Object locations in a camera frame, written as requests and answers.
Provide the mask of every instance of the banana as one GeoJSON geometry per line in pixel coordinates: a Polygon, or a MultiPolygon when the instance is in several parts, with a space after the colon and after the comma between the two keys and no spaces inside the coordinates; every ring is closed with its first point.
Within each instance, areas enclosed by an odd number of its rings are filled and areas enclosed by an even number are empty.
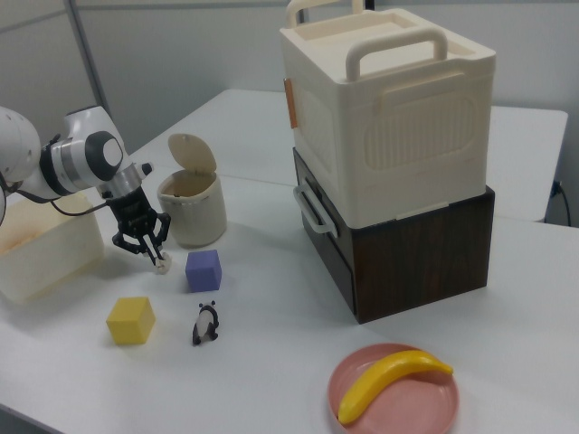
{"type": "Polygon", "coordinates": [[[424,351],[401,351],[375,362],[348,389],[340,402],[337,419],[342,425],[359,418],[376,396],[389,384],[410,373],[441,371],[452,367],[424,351]]]}

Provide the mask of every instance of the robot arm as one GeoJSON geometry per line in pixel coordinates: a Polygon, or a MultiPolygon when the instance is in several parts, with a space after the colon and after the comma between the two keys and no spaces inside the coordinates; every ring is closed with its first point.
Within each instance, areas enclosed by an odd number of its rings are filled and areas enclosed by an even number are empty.
{"type": "Polygon", "coordinates": [[[0,108],[0,185],[5,194],[17,191],[32,201],[46,203],[96,187],[119,224],[113,243],[132,253],[148,254],[153,264],[162,267],[165,257],[160,251],[170,217],[157,214],[141,188],[151,165],[136,166],[131,161],[104,108],[84,108],[69,113],[64,121],[69,129],[67,138],[56,137],[41,148],[28,120],[0,108]],[[155,234],[157,221],[160,229],[155,234]]]}

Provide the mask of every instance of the white plastic container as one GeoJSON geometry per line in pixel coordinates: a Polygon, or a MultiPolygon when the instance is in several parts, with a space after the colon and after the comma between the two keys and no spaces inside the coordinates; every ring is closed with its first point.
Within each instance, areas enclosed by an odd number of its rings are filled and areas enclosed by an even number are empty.
{"type": "MultiPolygon", "coordinates": [[[[76,193],[57,204],[66,212],[92,205],[76,193]]],[[[68,217],[49,203],[22,200],[6,209],[0,227],[0,289],[22,303],[53,288],[63,279],[88,269],[104,253],[94,214],[68,217]]]]}
{"type": "Polygon", "coordinates": [[[359,229],[485,192],[495,53],[401,9],[281,29],[296,148],[359,229]]]}
{"type": "Polygon", "coordinates": [[[171,216],[169,231],[186,248],[211,244],[227,227],[214,155],[201,138],[189,134],[172,135],[169,149],[185,169],[169,176],[157,188],[161,208],[171,216]]]}

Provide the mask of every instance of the dark wooden box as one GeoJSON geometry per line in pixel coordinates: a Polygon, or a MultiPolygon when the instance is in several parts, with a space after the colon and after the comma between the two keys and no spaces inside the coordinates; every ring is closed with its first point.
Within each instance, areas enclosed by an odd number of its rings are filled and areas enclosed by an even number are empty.
{"type": "Polygon", "coordinates": [[[294,149],[299,184],[308,183],[337,226],[337,237],[304,228],[362,324],[487,285],[495,193],[400,221],[347,227],[294,149]]]}

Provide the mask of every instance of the panda figurine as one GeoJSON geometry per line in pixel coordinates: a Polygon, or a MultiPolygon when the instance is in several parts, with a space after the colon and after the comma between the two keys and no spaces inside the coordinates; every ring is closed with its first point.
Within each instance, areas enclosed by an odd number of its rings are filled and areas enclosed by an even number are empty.
{"type": "Polygon", "coordinates": [[[193,345],[199,345],[205,335],[208,335],[212,341],[217,339],[218,334],[215,333],[215,329],[219,326],[219,320],[214,306],[214,301],[211,302],[211,305],[199,304],[201,310],[193,328],[193,345]]]}

